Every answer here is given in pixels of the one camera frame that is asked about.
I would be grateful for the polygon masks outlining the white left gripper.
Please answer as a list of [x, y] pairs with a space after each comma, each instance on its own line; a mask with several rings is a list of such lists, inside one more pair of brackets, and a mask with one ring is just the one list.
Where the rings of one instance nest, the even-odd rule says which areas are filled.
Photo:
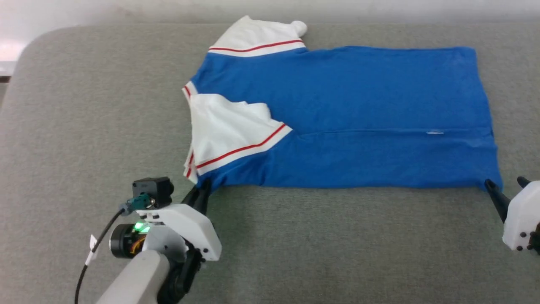
[[170, 258], [181, 258], [189, 248], [201, 253], [206, 261], [218, 261], [222, 244], [213, 223], [206, 216], [212, 192], [212, 181], [205, 179], [182, 199], [161, 209], [137, 210], [148, 227], [143, 250], [162, 252]]

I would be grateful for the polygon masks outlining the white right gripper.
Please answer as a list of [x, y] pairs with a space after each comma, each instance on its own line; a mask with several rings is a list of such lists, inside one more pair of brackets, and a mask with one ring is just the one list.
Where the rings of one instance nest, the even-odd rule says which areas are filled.
[[517, 177], [522, 190], [511, 200], [491, 179], [484, 186], [494, 207], [505, 223], [502, 240], [513, 251], [535, 250], [540, 242], [540, 181]]

